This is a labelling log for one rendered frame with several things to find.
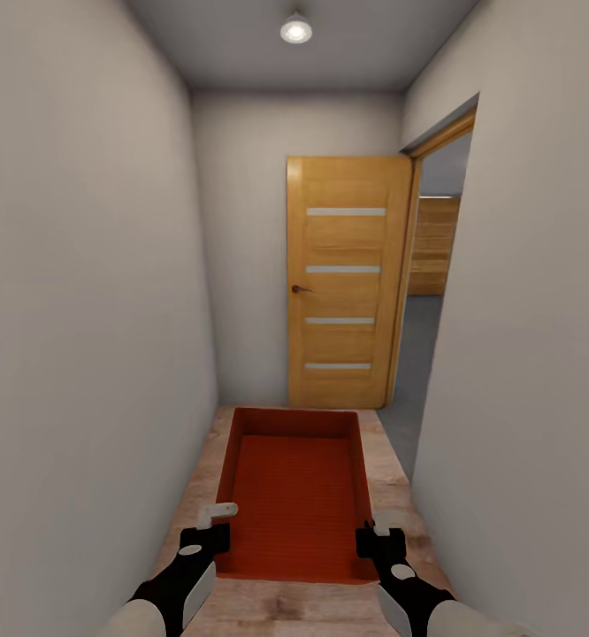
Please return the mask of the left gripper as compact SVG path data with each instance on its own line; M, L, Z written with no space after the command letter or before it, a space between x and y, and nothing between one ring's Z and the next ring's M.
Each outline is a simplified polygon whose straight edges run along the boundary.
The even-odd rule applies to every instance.
M208 539L213 546L213 554L227 553L230 550L230 523L217 523L206 530L196 530L194 528L184 528L180 534L180 549L188 542L196 539Z

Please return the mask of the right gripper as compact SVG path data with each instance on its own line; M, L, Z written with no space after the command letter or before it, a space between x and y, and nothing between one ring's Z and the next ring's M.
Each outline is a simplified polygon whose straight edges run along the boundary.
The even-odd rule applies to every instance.
M361 559L371 558L376 567L379 552L394 548L406 558L405 534L401 528L389 528L389 536L379 536L368 526L356 529L356 552Z

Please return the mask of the storage box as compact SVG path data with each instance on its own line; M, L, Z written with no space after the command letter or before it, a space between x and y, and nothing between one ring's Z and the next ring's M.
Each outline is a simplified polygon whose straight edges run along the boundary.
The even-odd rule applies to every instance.
M357 412L236 407L216 503L236 503L216 576L362 585L380 581L356 552L373 528Z

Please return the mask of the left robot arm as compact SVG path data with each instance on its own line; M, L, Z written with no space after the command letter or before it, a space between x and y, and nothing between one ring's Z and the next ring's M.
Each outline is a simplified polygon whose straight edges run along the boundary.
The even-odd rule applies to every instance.
M180 534L176 561L84 637L180 637L213 589L214 555L230 550L230 523L211 520L237 512L236 503L199 506L197 526Z

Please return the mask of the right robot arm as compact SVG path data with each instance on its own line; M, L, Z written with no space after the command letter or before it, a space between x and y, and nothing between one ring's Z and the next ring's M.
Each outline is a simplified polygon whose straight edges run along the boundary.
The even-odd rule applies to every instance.
M378 599L401 637L540 637L521 625L488 617L417 577L406 559L405 534L389 525L412 523L409 510L375 510L373 528L356 529L356 552L379 574Z

